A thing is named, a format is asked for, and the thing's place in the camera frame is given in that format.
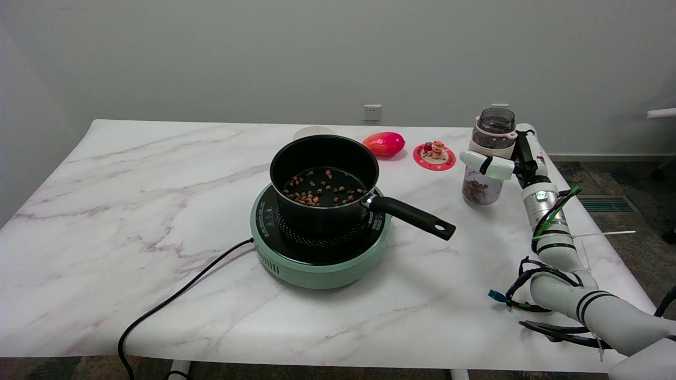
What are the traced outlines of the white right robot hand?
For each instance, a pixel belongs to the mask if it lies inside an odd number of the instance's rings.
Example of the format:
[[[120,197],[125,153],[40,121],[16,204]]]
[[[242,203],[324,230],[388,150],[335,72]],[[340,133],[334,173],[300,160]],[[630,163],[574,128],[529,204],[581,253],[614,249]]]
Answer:
[[[515,176],[522,188],[536,183],[549,183],[547,164],[534,127],[529,123],[515,126],[515,140],[509,158],[464,150],[459,160],[467,168],[488,178],[507,181]]]

